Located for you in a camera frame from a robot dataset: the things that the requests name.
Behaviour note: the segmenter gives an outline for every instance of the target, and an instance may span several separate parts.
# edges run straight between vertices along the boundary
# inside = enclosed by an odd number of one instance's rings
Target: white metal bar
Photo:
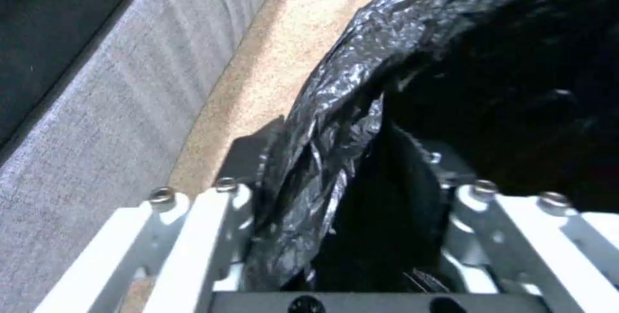
[[[113,312],[138,268],[157,274],[189,209],[184,194],[167,212],[153,212],[148,202],[117,209],[35,313]]]
[[[543,212],[537,197],[497,196],[479,220],[484,226],[473,228],[497,272],[524,271],[552,311],[605,313],[619,294],[561,232],[566,221]]]
[[[248,203],[250,196],[249,188],[239,185],[230,192],[210,188],[195,199],[145,313],[207,311],[214,282],[228,275],[234,247],[239,245],[235,238],[242,230],[238,230],[240,220],[235,212]]]

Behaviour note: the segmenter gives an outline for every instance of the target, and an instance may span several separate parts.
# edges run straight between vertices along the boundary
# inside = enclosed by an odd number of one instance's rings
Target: black metal plate
[[[299,308],[307,296],[318,307]],[[548,313],[529,295],[214,293],[210,313]]]

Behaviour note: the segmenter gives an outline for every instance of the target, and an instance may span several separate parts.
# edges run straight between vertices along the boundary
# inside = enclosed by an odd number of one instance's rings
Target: hole
[[[496,231],[492,234],[492,240],[497,244],[505,243],[505,235],[501,231]]]
[[[159,248],[159,236],[157,236],[157,234],[153,234],[153,236],[150,238],[150,246],[153,248]]]
[[[466,313],[458,302],[450,298],[435,298],[429,303],[430,313]]]
[[[320,300],[309,295],[303,295],[290,303],[288,313],[326,313],[326,310]]]

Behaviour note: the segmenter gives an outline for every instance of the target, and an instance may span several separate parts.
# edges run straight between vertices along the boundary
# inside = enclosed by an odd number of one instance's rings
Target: dark fabric
[[[122,0],[0,0],[0,149]]]

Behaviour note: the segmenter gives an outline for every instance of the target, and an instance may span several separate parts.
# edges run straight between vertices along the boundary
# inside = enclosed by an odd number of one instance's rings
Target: couch cushion
[[[113,210],[166,184],[262,2],[131,2],[0,167],[0,311],[31,311]]]

